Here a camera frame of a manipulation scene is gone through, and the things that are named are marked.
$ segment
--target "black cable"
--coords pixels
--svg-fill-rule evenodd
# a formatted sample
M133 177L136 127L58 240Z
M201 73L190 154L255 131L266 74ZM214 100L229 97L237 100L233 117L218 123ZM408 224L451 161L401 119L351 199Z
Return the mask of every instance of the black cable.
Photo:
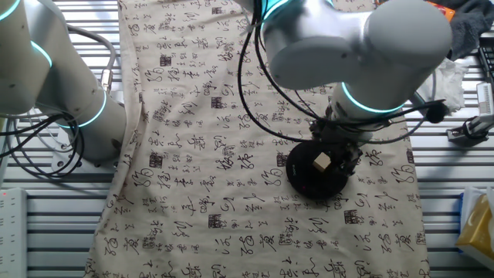
M64 120L66 120L68 123L70 123L70 130L72 131L72 134L73 136L78 136L78 134L76 133L76 125L73 124L73 117L70 116L70 117L64 117ZM19 139L19 135L16 134L15 135L15 138L17 139L17 143L20 144L20 139ZM41 168L37 167L36 164L31 160L31 158L26 154L26 152L24 151L24 148L21 148L20 151L22 152L22 154L24 155L24 158L31 164L32 167L34 167L39 173L36 173L34 171L30 171L29 169L25 169L29 174L32 174L32 175L43 175L43 176L46 176L46 177L58 177L58 178L61 178L63 176L66 176L68 174L70 174L71 172L69 173L65 173L65 174L61 174L61 175L57 175L58 173L60 173L61 171L65 170L67 167L69 167L70 163L72 163L73 159L75 158L75 155L76 155L76 150L77 150L77 146L78 146L78 143L79 143L79 140L76 140L74 142L74 145L73 145L73 151L72 151L72 155L70 156L69 158L69 161L63 166L61 167L60 169L56 170L56 171L53 171L53 172L50 172L50 173L47 173L45 171L43 171Z
M255 25L257 23L257 16L259 14L259 5L254 5L254 16L252 17L252 25ZM240 100L242 101L242 106L244 107L244 110L245 112L249 115L249 117L251 118L251 120L258 126L260 127L262 130L264 130L265 132L273 135L273 136L276 136L276 137L280 137L282 139L286 139L286 140L290 140L290 141L294 141L294 142L308 142L308 141L311 141L311 140L305 140L305 139L300 139L300 138L294 138L294 137L289 137L289 136L285 136L285 135L282 135L282 134L278 134L276 133L275 131L272 131L270 130L269 128L265 127L264 125L261 124L261 122L259 122L255 117L254 115L252 114L251 110L249 109L249 106L247 105L247 102L245 101L245 96L244 96L244 93L243 93L243 89L242 89L242 65L243 65L243 61L244 61L244 56L245 56L245 52L247 50L247 46L249 45L249 41L252 37L252 31L247 33L247 37L245 37L245 42L244 42L244 45L242 46L242 51L240 52L240 59L239 59L239 74L237 75L237 83L239 85L239 96L240 96Z
M75 132L75 128L76 126L74 124L72 124L72 120L69 118L68 119L68 122L70 122L70 128L71 128L71 131L73 132L73 134L76 134ZM80 131L78 134L77 134L78 138L77 140L74 142L74 145L73 145L73 153L72 153L72 156L70 157L69 161L66 163L66 165L62 168L60 168L59 170L57 171L54 171L52 173L46 173L44 172L42 169L39 169L33 162L32 160L29 158L29 156L24 152L24 150L22 148L20 148L21 152L23 153L24 157L28 160L28 162L31 164L31 166L33 166L36 170L38 170L39 172L35 172L35 171L32 171L32 170L29 170L26 166L24 166L20 161L19 159L15 156L14 152L12 152L12 158L15 160L15 162L17 163L17 165L19 167L21 167L24 171L28 172L29 174L31 175L34 175L36 177L38 176L46 176L47 178L62 178L62 177L65 177L67 175L70 175L73 171L75 171L78 167L78 165L80 164L82 158L83 158L83 153L84 153L84 136L82 134L82 132ZM74 166L66 173L64 174L61 174L61 175L57 175L58 173L60 173L61 171L65 170L69 165L70 163L72 162L73 158L75 157L75 154L76 154L76 150L77 150L77 146L79 144L79 140L80 140L80 143L81 143L81 152L80 152L80 155L77 159L77 162L74 164ZM10 141L9 141L9 138L7 137L7 145L8 145L8 148L10 149Z
M0 132L0 136L9 136L9 135L16 135L16 134L21 134L21 133L24 133L26 131L32 131L38 127L41 127L43 124L46 124L46 123L53 123L55 122L56 120L59 120L59 119L62 119L63 118L63 115L53 115L51 117L48 117L47 119L35 124L35 125L32 125L31 127L27 127L27 128L24 128L24 129L21 129L20 131L7 131L7 132Z
M18 151L23 147L25 144L27 144L31 139L33 139L39 132L41 132L42 129L47 128L50 124L54 123L55 120L51 120L45 124L43 124L38 130L34 131L31 135L29 135L20 145L14 148L9 148L7 152L0 154L0 158L4 158L6 156L9 156L13 154L15 151Z
M387 115L387 116L384 116L384 117L378 117L378 118L374 118L374 119L370 119L370 120L364 120L364 121L361 121L361 122L358 122L358 123L341 123L341 122L338 122L338 121L330 121L329 123L336 124L336 125L344 125L344 126L347 126L347 127L358 127L358 126L363 126L363 125L368 125L368 124L378 124L378 123L382 122L383 120L391 120L391 119L394 119L394 118L397 118L397 117L400 117L400 116L404 116L404 115L409 114L411 112L415 112L417 110L422 110L422 109L425 109L425 108L433 107L434 105L437 105L438 103L442 103L444 101L445 100L433 100L433 101L429 101L427 103L424 103L420 107L410 108L410 109L407 109L405 111L401 111L399 113L390 114L390 115Z
M302 101L303 105L305 105L310 112L312 112L313 114L317 114L316 112L314 112L314 110L312 110L312 108L310 108L309 104L307 104L307 102L299 95L299 92L297 92L296 90L294 90L294 92L299 97L299 100Z

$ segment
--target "metal grate table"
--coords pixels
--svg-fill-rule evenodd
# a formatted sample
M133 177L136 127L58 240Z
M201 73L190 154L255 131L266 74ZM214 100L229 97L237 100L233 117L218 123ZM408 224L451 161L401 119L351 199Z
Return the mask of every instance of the metal grate table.
M54 1L69 24L109 39L119 53L117 1ZM109 52L104 46L75 34L74 46L90 69L99 77L107 64ZM476 84L484 76L475 55L462 60L469 65L463 81L466 108L440 124L424 123L411 137L418 185L424 212L431 277L492 277L492 273L473 259L458 254L458 195L467 186L485 188L494 181L494 140L475 147L460 148L448 143L445 130L457 127L478 114ZM120 59L114 67L113 91L122 90ZM408 127L420 120L419 113L408 115ZM29 122L19 123L27 127ZM56 134L58 127L50 130ZM53 143L45 131L43 137ZM50 169L52 153L36 138L26 148L39 167ZM9 161L4 189L27 190L28 201L28 266L30 278L81 277L91 246L93 232L112 175L75 174L53 183L34 178L14 161Z

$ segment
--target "tablecloth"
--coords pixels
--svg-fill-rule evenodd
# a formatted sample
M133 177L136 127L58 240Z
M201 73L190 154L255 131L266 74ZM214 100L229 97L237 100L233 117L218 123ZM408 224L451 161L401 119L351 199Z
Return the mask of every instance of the tablecloth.
M364 146L340 194L305 199L285 173L296 145L250 120L237 75L269 128L310 138L311 119L269 85L252 45L237 72L249 24L240 7L119 0L119 13L127 130L85 277L429 277L407 138ZM332 87L300 94L323 114ZM376 136L405 132L400 123Z

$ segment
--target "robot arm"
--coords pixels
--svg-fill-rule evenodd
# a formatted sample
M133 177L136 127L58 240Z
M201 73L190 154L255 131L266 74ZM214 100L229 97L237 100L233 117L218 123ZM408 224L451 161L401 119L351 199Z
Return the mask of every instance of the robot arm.
M80 58L52 0L2 0L0 33L0 112L22 114L33 106L44 113L67 111L89 142L85 159L115 158L124 137L125 109ZM67 123L58 124L68 129Z
M301 141L287 158L286 174L300 194L334 196L354 173L362 144L405 137L369 140L372 130L386 126L407 100L429 116L422 107L429 100L415 91L452 43L448 20L434 6L422 0L393 0L373 12L346 13L337 11L330 0L238 2L254 10L253 22L261 28L256 39L259 34L264 38L274 82L293 90L339 82L326 119L316 117L311 124L314 140ZM442 117L428 120L441 121L442 112Z
M253 10L252 0L237 2ZM452 43L448 20L421 0L356 13L337 11L330 0L265 0L263 7L274 80L294 90L341 82L331 101L340 120L380 117L417 98Z

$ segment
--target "white plastic bag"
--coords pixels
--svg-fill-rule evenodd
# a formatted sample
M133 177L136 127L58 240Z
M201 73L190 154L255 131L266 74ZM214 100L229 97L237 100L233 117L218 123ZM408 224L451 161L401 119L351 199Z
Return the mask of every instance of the white plastic bag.
M483 194L485 194L485 192L478 188L470 186L465 188L465 192L463 193L462 211L460 216L460 232L463 231L466 221L472 214L472 210L475 207L477 200L479 200L479 197Z
M494 251L494 189L490 186L487 188L487 199L489 200L489 205L491 207L492 218L489 221L489 234L491 235L491 248Z
M448 108L448 114L465 107L463 99L462 81L469 68L462 63L452 62L445 58L435 69L436 91L434 100L446 100L444 104ZM417 89L422 97L430 98L432 95L432 75Z

